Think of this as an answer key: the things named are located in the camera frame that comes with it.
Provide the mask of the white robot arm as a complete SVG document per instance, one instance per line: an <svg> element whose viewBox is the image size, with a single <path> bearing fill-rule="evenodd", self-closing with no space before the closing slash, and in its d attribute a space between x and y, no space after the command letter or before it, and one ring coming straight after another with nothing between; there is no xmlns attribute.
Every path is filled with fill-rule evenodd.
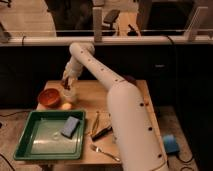
<svg viewBox="0 0 213 171"><path fill-rule="evenodd" d="M69 51L62 80L77 78L86 67L108 91L107 109L123 171L169 171L139 88L98 61L93 44L72 43Z"/></svg>

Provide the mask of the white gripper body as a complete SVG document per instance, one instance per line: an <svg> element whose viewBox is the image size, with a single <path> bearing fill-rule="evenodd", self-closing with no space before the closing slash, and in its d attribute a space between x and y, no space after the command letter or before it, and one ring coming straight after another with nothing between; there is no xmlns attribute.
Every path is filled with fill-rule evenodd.
<svg viewBox="0 0 213 171"><path fill-rule="evenodd" d="M65 78L69 78L69 84L71 88L79 76L80 76L80 64L78 62L68 62L65 66L62 80Z"/></svg>

